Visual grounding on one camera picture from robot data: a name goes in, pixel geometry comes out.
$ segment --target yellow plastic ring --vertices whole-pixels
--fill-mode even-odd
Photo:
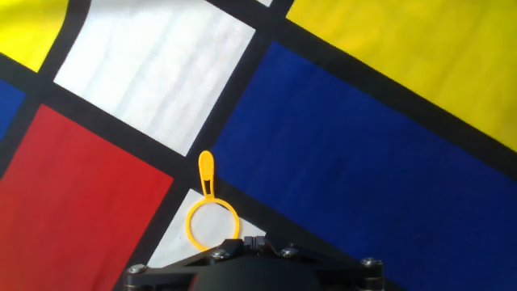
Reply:
[[[192,230],[191,230],[191,220],[192,220],[192,216],[194,216],[195,211],[197,211],[197,209],[199,207],[201,207],[205,204],[208,204],[208,203],[217,203],[217,204],[225,207],[232,213],[233,219],[235,220],[235,231],[233,232],[233,238],[238,238],[239,230],[241,229],[239,216],[237,215],[237,212],[235,211],[235,209],[233,209],[232,205],[230,205],[228,202],[226,202],[222,199],[218,199],[218,198],[205,198],[201,201],[198,201],[190,208],[190,210],[188,210],[187,219],[185,219],[185,230],[187,231],[188,240],[191,241],[191,243],[194,245],[194,247],[197,247],[200,251],[206,251],[209,248],[205,247],[204,245],[200,244],[199,242],[197,242],[195,240],[194,235],[192,234]]]

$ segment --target red rectangle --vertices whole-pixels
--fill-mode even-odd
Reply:
[[[0,289],[111,289],[171,183],[41,106],[0,181]]]

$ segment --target fabric surface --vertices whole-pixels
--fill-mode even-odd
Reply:
[[[213,153],[222,179],[383,260],[409,290],[492,289],[517,273],[505,263],[517,256],[516,182],[279,44]]]
[[[513,290],[516,11],[1,0],[0,289],[123,290],[199,254],[211,150],[240,237],[381,259],[386,291]]]
[[[24,96],[22,91],[0,80],[0,141],[6,134]]]
[[[67,0],[2,0],[0,53],[37,72],[65,21]]]
[[[296,0],[288,18],[517,150],[512,1]]]
[[[199,253],[199,250],[192,246],[185,235],[185,217],[191,206],[202,199],[202,194],[189,190],[178,212],[174,215],[173,221],[169,224],[162,240],[156,247],[153,256],[147,263],[151,268],[165,267]],[[239,238],[265,234],[246,220],[241,219],[240,224]],[[191,221],[192,234],[195,239],[207,247],[220,245],[225,238],[231,237],[234,227],[235,223],[231,213],[216,204],[202,206],[195,212]]]
[[[2,287],[110,290],[171,182],[42,106],[0,180]]]
[[[186,155],[253,33],[203,0],[93,0],[55,82]]]

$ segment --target black stripe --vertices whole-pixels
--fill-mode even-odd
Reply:
[[[238,5],[230,0],[207,1],[517,180],[516,152],[353,56],[280,18],[255,0],[241,0]]]
[[[162,203],[153,215],[153,219],[145,229],[137,247],[131,254],[124,270],[134,264],[147,264],[154,253],[154,250],[162,240],[162,236],[172,219],[178,212],[179,206],[188,193],[189,185],[181,179],[174,179],[169,191],[162,200]],[[113,290],[124,290],[124,272],[122,272],[113,287]]]
[[[216,143],[221,130],[225,127],[226,121],[248,86],[248,82],[253,77],[269,44],[271,44],[271,38],[260,32],[256,32],[251,38],[250,44],[242,54],[241,60],[233,70],[219,99],[214,104],[200,133],[198,133],[188,151],[187,158],[194,165],[197,163],[197,158],[201,152],[212,148]]]
[[[269,9],[274,11],[277,15],[285,16],[289,12],[289,9],[291,9],[293,3],[294,0],[273,0]]]
[[[38,73],[41,78],[54,80],[86,21],[89,9],[90,0],[69,0],[61,30]]]
[[[57,71],[63,64],[81,31],[90,8],[90,0],[69,0],[66,17],[38,74],[24,65],[0,55],[0,79],[24,92],[25,98],[0,142],[0,178],[41,105],[44,86],[53,84]]]

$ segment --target screw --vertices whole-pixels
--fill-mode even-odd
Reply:
[[[297,255],[298,250],[294,247],[286,247],[280,252],[280,254],[283,258],[289,259],[292,258],[294,255]]]
[[[214,260],[228,259],[229,253],[225,250],[217,249],[210,254]]]
[[[131,266],[129,269],[128,269],[128,273],[129,274],[139,274],[141,272],[145,272],[147,271],[148,267],[145,266],[144,264],[136,264],[134,266]]]
[[[361,260],[361,264],[364,266],[364,267],[373,267],[375,265],[380,265],[382,264],[381,261],[379,261],[378,259],[373,259],[373,258],[366,258],[366,259],[362,259]]]

